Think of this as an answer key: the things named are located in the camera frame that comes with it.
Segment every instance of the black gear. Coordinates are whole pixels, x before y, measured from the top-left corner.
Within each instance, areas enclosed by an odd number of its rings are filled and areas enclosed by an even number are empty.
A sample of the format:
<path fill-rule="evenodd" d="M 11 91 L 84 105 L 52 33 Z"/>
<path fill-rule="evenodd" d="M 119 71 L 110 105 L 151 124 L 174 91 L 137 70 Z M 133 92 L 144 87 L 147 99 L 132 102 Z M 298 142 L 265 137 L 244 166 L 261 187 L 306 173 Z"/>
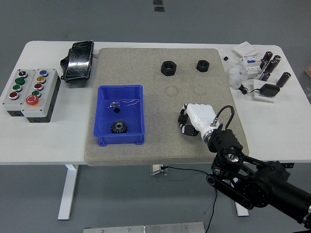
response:
<path fill-rule="evenodd" d="M 127 124 L 123 120 L 117 120 L 111 125 L 112 133 L 126 133 Z"/>

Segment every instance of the green button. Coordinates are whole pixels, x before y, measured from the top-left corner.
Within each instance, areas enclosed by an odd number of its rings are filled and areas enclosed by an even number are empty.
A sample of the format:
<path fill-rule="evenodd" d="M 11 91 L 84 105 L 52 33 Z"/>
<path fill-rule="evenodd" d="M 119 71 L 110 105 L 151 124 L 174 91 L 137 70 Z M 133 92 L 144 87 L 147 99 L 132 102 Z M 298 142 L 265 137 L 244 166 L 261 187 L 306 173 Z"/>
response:
<path fill-rule="evenodd" d="M 36 95 L 36 96 L 38 96 L 38 97 L 41 96 L 41 93 L 40 93 L 39 91 L 33 91 L 31 94 L 32 94 L 32 95 Z"/>
<path fill-rule="evenodd" d="M 17 78 L 17 79 L 15 79 L 15 83 L 17 85 L 23 85 L 23 84 L 25 84 L 25 80 L 23 78 Z"/>
<path fill-rule="evenodd" d="M 14 86 L 12 87 L 12 90 L 13 90 L 13 91 L 21 91 L 21 86 L 20 86 L 20 85 L 14 85 Z"/>

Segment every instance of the gray floor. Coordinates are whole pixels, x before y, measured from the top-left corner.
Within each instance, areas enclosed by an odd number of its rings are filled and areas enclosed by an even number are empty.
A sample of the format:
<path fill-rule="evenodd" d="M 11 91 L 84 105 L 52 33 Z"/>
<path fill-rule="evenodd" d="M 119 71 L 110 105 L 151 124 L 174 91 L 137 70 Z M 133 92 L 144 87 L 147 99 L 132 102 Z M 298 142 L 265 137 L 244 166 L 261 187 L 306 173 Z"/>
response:
<path fill-rule="evenodd" d="M 152 3 L 1 1 L 0 91 L 27 42 L 90 39 L 278 45 L 302 87 L 311 87 L 304 72 L 311 62 L 311 1 L 164 0 L 164 13 L 154 12 Z M 296 164 L 290 182 L 311 192 L 310 170 L 311 164 Z M 211 215 L 215 193 L 202 174 L 170 170 L 167 177 L 151 177 L 147 166 L 80 166 L 70 221 L 57 221 L 66 171 L 65 166 L 0 166 L 0 232 L 81 233 L 86 227 L 196 221 L 207 226 Z M 237 217 L 234 203 L 219 194 L 209 231 L 299 230 L 303 226 L 271 206 Z"/>

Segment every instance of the red button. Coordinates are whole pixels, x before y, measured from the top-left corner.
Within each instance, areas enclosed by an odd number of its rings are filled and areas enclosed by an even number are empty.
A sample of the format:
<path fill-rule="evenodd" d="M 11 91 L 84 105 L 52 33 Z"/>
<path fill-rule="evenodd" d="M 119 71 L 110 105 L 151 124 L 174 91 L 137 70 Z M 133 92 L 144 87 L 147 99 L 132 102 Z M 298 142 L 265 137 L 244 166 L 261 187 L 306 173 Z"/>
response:
<path fill-rule="evenodd" d="M 15 91 L 9 94 L 9 98 L 12 100 L 16 100 L 18 97 L 19 97 L 19 94 Z"/>
<path fill-rule="evenodd" d="M 40 84 L 40 83 L 37 83 L 36 85 L 34 85 L 34 89 L 38 90 L 38 91 L 41 91 L 43 89 L 43 85 Z"/>
<path fill-rule="evenodd" d="M 39 98 L 36 95 L 31 95 L 26 98 L 26 104 L 34 106 L 39 102 Z"/>

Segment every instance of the white robotic hand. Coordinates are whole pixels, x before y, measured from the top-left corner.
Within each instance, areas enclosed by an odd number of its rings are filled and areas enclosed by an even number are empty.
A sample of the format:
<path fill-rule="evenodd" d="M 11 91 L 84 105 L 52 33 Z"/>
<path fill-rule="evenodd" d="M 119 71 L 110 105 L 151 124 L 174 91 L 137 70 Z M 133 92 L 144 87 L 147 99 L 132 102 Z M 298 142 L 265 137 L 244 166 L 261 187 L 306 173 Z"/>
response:
<path fill-rule="evenodd" d="M 190 119 L 191 125 L 185 125 L 187 119 Z M 185 135 L 197 136 L 201 134 L 202 140 L 207 144 L 209 137 L 214 129 L 219 127 L 219 122 L 213 107 L 208 104 L 185 104 L 178 118 L 180 129 Z"/>

